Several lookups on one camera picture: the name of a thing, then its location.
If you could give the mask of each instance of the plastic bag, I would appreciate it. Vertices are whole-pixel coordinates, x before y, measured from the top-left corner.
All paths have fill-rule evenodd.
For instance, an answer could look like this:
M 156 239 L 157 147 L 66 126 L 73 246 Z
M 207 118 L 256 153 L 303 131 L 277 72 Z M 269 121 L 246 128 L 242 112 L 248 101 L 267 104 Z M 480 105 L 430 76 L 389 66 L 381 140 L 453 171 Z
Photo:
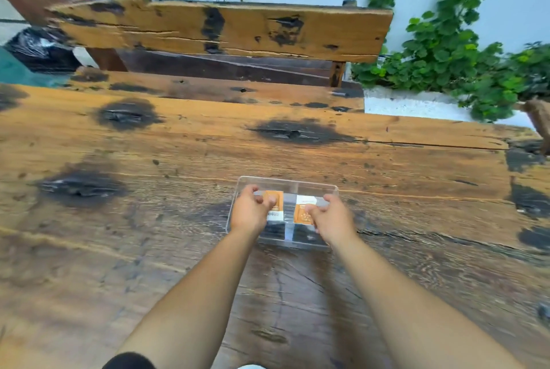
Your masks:
M 72 48 L 62 43 L 62 35 L 54 29 L 31 26 L 11 38 L 4 48 L 32 72 L 70 74 L 81 63 Z

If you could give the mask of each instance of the teal surface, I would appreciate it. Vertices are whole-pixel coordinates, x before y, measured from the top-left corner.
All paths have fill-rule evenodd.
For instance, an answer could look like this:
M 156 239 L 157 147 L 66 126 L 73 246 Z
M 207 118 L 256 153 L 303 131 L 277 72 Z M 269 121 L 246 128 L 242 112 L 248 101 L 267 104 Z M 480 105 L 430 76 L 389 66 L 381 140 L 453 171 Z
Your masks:
M 0 82 L 5 84 L 33 85 L 36 87 L 58 87 L 69 75 L 37 74 L 31 72 L 15 57 L 0 46 Z

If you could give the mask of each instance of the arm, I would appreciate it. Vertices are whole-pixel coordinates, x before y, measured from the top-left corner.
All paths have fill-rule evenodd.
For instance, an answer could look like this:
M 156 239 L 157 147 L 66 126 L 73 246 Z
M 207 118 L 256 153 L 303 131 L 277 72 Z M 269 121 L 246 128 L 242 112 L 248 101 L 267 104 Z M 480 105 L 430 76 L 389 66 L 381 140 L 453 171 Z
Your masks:
M 240 277 L 275 200 L 244 188 L 231 231 L 134 329 L 118 353 L 137 352 L 156 369 L 208 369 L 222 344 Z
M 317 231 L 334 249 L 402 369 L 521 368 L 512 354 L 456 309 L 407 278 L 357 235 L 342 201 L 310 205 Z

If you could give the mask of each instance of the bench backrest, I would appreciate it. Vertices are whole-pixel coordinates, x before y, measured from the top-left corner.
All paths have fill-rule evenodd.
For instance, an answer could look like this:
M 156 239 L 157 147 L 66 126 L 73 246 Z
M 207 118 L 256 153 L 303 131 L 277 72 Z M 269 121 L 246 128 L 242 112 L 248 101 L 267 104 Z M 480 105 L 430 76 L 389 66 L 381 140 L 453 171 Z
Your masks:
M 70 45 L 374 62 L 393 13 L 362 7 L 78 0 L 48 9 Z

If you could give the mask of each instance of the clear plastic container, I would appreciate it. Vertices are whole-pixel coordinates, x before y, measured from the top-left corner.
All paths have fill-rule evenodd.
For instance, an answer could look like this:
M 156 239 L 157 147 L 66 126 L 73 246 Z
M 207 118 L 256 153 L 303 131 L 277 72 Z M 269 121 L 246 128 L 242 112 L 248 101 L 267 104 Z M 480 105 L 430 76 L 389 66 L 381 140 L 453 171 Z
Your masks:
M 317 200 L 317 206 L 328 205 L 328 202 L 323 199 L 323 195 L 338 195 L 337 186 L 287 179 L 240 177 L 237 181 L 237 188 L 233 195 L 229 219 L 225 227 L 227 233 L 230 231 L 233 204 L 243 188 L 249 184 L 256 184 L 259 187 L 259 191 L 257 191 L 256 194 L 262 194 L 266 190 L 283 192 L 284 221 L 268 221 L 264 231 L 258 238 L 259 242 L 285 246 L 287 248 L 330 250 L 328 245 L 321 239 L 320 235 L 315 233 L 315 227 L 313 225 L 294 223 L 294 209 L 296 207 L 296 196 L 298 195 L 314 196 Z

